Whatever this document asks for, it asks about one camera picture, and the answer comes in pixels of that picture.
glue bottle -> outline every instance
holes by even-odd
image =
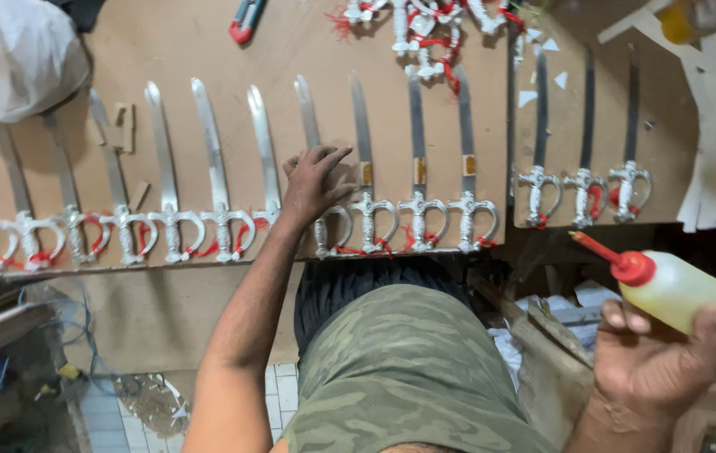
[[[690,335],[696,310],[716,302],[716,278],[670,253],[615,253],[581,232],[573,239],[610,262],[620,292],[633,305]]]

green camouflage shirt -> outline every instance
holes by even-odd
[[[299,368],[289,452],[377,453],[400,443],[553,452],[525,421],[501,354],[475,315],[433,289],[395,284],[354,300]]]

red cap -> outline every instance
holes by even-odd
[[[609,261],[610,272],[617,281],[627,286],[642,286],[654,277],[657,265],[643,253],[629,251],[617,254],[585,233],[571,232],[571,235],[574,241]]]

white tile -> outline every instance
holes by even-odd
[[[296,376],[297,368],[294,364],[274,365],[277,370],[277,376]]]
[[[280,398],[277,395],[265,396],[265,408],[269,411],[269,426],[280,428],[283,426],[283,419],[280,417]]]
[[[182,453],[182,444],[185,442],[185,436],[176,435],[165,439],[168,444],[168,453]]]
[[[87,414],[120,414],[115,396],[87,396],[79,402],[81,413]]]
[[[274,373],[274,365],[265,368],[265,394],[277,394],[277,374]]]
[[[283,412],[280,413],[280,418],[283,419],[283,430],[286,427],[288,427],[288,422],[291,421],[291,418],[296,413],[297,413],[297,411],[295,411],[295,410],[284,410]]]
[[[296,410],[298,405],[297,376],[279,376],[277,390],[280,394],[280,410]]]
[[[92,449],[108,447],[128,447],[123,430],[92,431],[89,433]]]
[[[143,431],[143,422],[139,418],[126,417],[123,419],[123,429],[126,431],[126,440],[129,441],[129,448],[148,449],[148,443],[145,442],[145,432]]]
[[[102,414],[84,414],[84,426],[87,431],[114,431],[123,429],[121,415],[112,412]]]
[[[168,445],[164,438],[157,437],[157,433],[145,435],[145,441],[149,444],[150,453],[168,453]]]

man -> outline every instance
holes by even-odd
[[[306,268],[296,301],[299,408],[272,446],[264,372],[303,232],[354,185],[327,176],[351,148],[284,165],[283,213],[213,332],[186,453],[552,451],[526,423],[503,360],[430,260]],[[716,373],[716,304],[686,338],[629,305],[602,305],[593,395],[568,453],[668,450],[675,421]]]

